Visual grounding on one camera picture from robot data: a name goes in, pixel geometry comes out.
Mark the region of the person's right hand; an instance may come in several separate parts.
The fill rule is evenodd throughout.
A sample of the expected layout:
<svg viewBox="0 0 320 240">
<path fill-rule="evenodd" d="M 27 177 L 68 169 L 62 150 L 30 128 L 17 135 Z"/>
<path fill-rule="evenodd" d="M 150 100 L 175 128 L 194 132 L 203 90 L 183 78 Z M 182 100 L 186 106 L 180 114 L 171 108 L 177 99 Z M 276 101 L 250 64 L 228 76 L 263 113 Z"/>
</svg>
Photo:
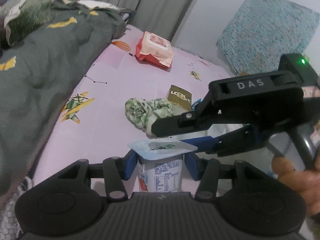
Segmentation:
<svg viewBox="0 0 320 240">
<path fill-rule="evenodd" d="M 297 171 L 285 157 L 274 157 L 271 167 L 281 183 L 303 197 L 308 216 L 319 213 L 319 151 L 314 170 Z"/>
</svg>

